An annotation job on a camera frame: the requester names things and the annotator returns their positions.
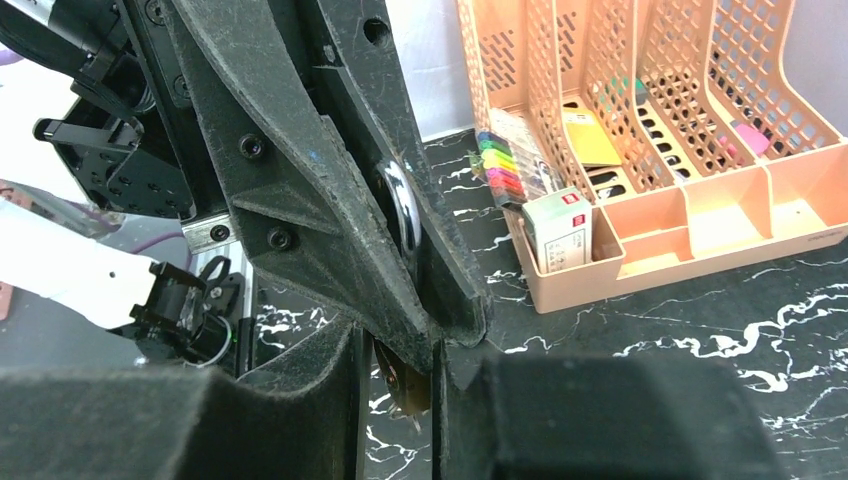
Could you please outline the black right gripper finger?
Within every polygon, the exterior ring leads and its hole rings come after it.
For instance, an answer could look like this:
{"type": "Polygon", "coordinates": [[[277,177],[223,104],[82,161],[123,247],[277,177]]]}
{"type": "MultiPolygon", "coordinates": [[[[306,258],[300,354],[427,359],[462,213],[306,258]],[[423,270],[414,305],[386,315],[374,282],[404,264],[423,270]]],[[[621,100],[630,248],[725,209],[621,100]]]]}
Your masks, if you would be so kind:
{"type": "Polygon", "coordinates": [[[393,419],[373,343],[335,322],[241,378],[5,369],[5,479],[778,479],[734,371],[681,357],[432,351],[393,419]]]}
{"type": "Polygon", "coordinates": [[[233,227],[266,279],[420,372],[492,297],[427,159],[382,1],[167,1],[233,227]]]}

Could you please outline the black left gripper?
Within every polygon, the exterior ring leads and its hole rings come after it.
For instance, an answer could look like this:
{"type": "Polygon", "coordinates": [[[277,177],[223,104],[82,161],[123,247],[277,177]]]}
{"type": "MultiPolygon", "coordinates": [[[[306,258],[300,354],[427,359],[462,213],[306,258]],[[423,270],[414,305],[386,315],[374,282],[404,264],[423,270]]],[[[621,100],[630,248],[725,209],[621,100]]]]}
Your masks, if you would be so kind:
{"type": "Polygon", "coordinates": [[[235,243],[161,1],[37,1],[33,57],[75,102],[39,119],[86,196],[110,212],[174,219],[195,253],[235,243]]]}

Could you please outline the large brass padlock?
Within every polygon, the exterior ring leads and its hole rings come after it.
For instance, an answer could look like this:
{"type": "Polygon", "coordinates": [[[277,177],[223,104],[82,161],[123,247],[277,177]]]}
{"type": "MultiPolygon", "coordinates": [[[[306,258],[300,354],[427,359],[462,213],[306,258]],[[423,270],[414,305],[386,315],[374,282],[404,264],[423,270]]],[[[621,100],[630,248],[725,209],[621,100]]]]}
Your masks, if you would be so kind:
{"type": "MultiPolygon", "coordinates": [[[[422,225],[418,204],[404,169],[396,160],[384,160],[377,167],[382,185],[391,199],[397,224],[395,240],[415,288],[420,284],[419,251],[422,225]]],[[[373,339],[374,353],[388,392],[393,400],[388,412],[393,419],[408,418],[421,431],[417,416],[431,407],[431,380],[403,362],[388,346],[373,339]]]]}

